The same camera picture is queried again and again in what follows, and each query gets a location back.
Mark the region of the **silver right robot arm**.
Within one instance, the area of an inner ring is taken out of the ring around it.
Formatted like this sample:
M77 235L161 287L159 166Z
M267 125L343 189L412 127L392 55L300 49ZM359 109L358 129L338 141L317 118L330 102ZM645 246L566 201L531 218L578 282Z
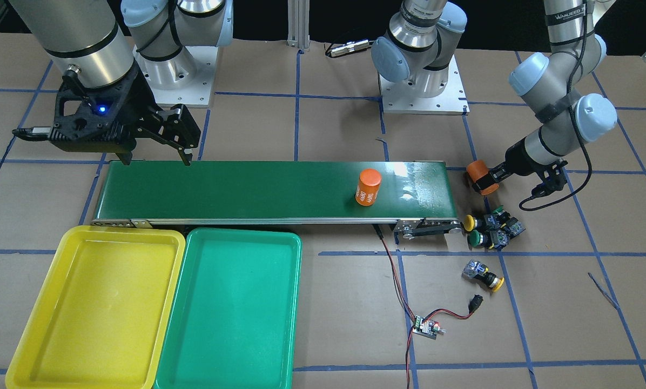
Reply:
M233 38L232 1L13 1L62 73L53 123L17 128L64 152L114 153L129 165L139 138L177 150L199 145L190 106L206 106L217 58Z

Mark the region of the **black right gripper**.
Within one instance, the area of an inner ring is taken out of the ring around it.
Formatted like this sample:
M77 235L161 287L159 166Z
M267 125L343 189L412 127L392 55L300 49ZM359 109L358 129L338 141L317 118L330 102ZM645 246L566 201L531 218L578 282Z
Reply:
M135 137L151 132L156 141L175 148L184 165L191 165L200 126L185 104L157 111L152 90L138 69L96 89L84 87L82 80L82 72L64 72L50 143L66 152L115 153L128 166Z

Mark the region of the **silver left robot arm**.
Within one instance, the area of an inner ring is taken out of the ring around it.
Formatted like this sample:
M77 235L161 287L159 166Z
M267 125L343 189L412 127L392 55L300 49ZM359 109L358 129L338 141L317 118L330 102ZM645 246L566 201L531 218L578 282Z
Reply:
M546 1L545 23L551 54L536 52L508 77L516 95L532 110L540 127L506 150L493 168L477 160L467 171L474 190L488 195L511 175L536 174L541 180L532 197L560 191L565 156L614 128L617 111L597 93L582 95L575 85L594 71L607 54L595 34L593 1ZM379 76L416 98L434 98L446 88L449 62L468 17L447 1L404 1L384 35L372 44Z

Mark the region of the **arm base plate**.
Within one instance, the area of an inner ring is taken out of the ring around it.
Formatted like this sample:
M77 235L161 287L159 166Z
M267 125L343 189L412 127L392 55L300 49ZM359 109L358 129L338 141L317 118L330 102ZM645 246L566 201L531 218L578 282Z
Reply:
M214 46L185 46L177 56L162 62L150 61L137 52L134 58L158 105L209 108L220 51Z
M385 113L463 115L470 112L455 56L447 68L422 69L411 81L390 82L379 75L378 85Z

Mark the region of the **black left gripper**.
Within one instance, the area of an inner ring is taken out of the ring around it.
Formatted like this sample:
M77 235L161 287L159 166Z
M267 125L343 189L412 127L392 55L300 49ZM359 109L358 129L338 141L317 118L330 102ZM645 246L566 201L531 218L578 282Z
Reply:
M535 172L542 172L546 169L528 154L525 145L526 138L522 138L515 145L506 150L504 164L499 164L491 169L488 173L492 177L485 178L485 193L493 193L499 188L499 184L504 180L497 177L509 177L510 174L519 176L528 176Z

